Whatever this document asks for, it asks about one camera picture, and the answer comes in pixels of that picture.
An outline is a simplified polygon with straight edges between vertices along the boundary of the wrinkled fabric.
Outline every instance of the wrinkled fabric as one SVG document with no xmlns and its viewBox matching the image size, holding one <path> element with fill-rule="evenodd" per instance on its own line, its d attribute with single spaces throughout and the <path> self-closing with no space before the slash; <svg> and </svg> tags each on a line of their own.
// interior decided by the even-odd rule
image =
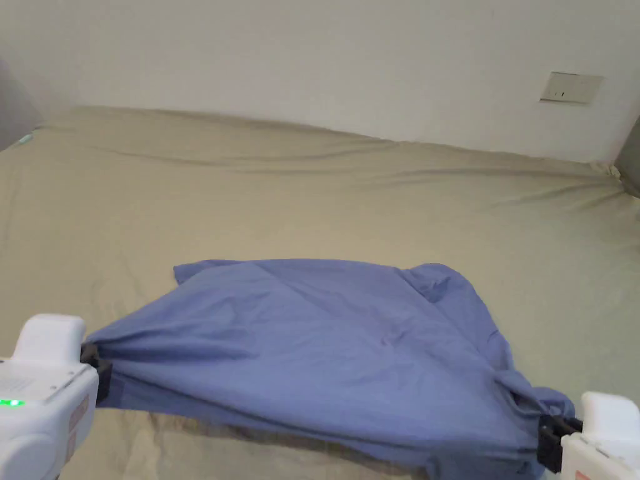
<svg viewBox="0 0 640 480">
<path fill-rule="evenodd" d="M 113 362 L 103 406 L 339 442 L 432 479 L 533 479 L 542 413 L 459 273 L 341 260 L 208 260 L 95 332 Z"/>
</svg>

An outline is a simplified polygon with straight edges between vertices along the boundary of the beige bed sheet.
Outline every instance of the beige bed sheet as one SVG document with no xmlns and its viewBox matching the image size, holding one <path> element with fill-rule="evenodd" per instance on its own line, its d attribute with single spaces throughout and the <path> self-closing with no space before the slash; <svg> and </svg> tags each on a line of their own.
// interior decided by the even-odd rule
<svg viewBox="0 0 640 480">
<path fill-rule="evenodd" d="M 95 330 L 172 289 L 175 264 L 441 262 L 475 285 L 534 384 L 640 401 L 639 204 L 587 165 L 81 108 L 0 154 L 0 202 L 5 355 L 29 316 L 77 314 Z M 111 411 L 63 474 L 410 476 L 322 442 Z"/>
</svg>

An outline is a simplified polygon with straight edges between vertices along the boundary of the sheet wrinkle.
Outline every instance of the sheet wrinkle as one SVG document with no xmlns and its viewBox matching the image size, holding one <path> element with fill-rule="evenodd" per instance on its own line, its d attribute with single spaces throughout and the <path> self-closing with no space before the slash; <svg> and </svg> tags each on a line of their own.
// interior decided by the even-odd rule
<svg viewBox="0 0 640 480">
<path fill-rule="evenodd" d="M 627 192 L 625 192 L 625 190 L 622 187 L 620 187 L 619 191 L 602 195 L 598 198 L 594 198 L 593 200 L 588 200 L 587 202 L 582 202 L 577 207 L 577 209 L 586 211 L 594 207 L 599 207 L 607 202 L 610 202 L 611 200 L 617 200 L 619 198 L 623 198 L 626 195 L 627 195 Z"/>
<path fill-rule="evenodd" d="M 181 166 L 210 166 L 210 167 L 220 167 L 220 166 L 230 166 L 229 162 L 213 160 L 194 160 L 189 158 L 181 158 L 181 157 L 168 157 L 162 155 L 152 155 L 152 154 L 140 154 L 134 152 L 126 152 L 123 150 L 115 150 L 113 148 L 106 147 L 96 147 L 95 145 L 86 145 L 87 148 L 92 150 L 98 150 L 100 152 L 106 152 L 110 154 L 117 154 L 125 157 L 134 157 L 142 160 L 151 160 L 151 161 L 159 161 L 162 163 L 171 163 Z"/>
<path fill-rule="evenodd" d="M 564 179 L 575 179 L 575 180 L 594 180 L 600 179 L 600 182 L 605 184 L 608 180 L 606 177 L 599 177 L 596 174 L 592 175 L 583 175 L 579 173 L 567 173 L 562 171 L 545 171 L 545 170 L 524 170 L 519 168 L 476 168 L 476 167 L 468 167 L 468 168 L 419 168 L 416 170 L 406 170 L 404 172 L 396 172 L 396 173 L 386 173 L 380 175 L 379 177 L 382 180 L 384 179 L 402 179 L 405 177 L 415 178 L 415 177 L 437 177 L 437 176 L 479 176 L 479 177 L 535 177 L 535 178 L 564 178 Z"/>
<path fill-rule="evenodd" d="M 579 185 L 569 185 L 565 187 L 556 187 L 556 188 L 545 190 L 542 192 L 519 195 L 513 198 L 499 200 L 498 202 L 494 202 L 491 205 L 489 205 L 488 209 L 491 209 L 494 207 L 502 207 L 505 205 L 523 205 L 523 204 L 539 202 L 541 200 L 552 200 L 554 198 L 558 198 L 566 194 L 575 193 L 577 191 L 582 191 L 582 190 L 591 189 L 591 188 L 611 188 L 611 185 L 608 185 L 602 182 L 597 182 L 597 183 L 583 183 Z"/>
<path fill-rule="evenodd" d="M 319 169 L 304 170 L 302 168 L 300 169 L 273 168 L 272 170 L 255 170 L 255 169 L 242 170 L 238 168 L 238 169 L 235 169 L 234 172 L 242 173 L 245 175 L 283 175 L 283 176 L 297 177 L 297 176 L 304 176 L 304 175 L 345 175 L 345 174 L 357 173 L 358 170 L 356 170 L 355 168 L 343 168 L 343 169 L 336 168 L 334 170 L 319 170 Z"/>
</svg>

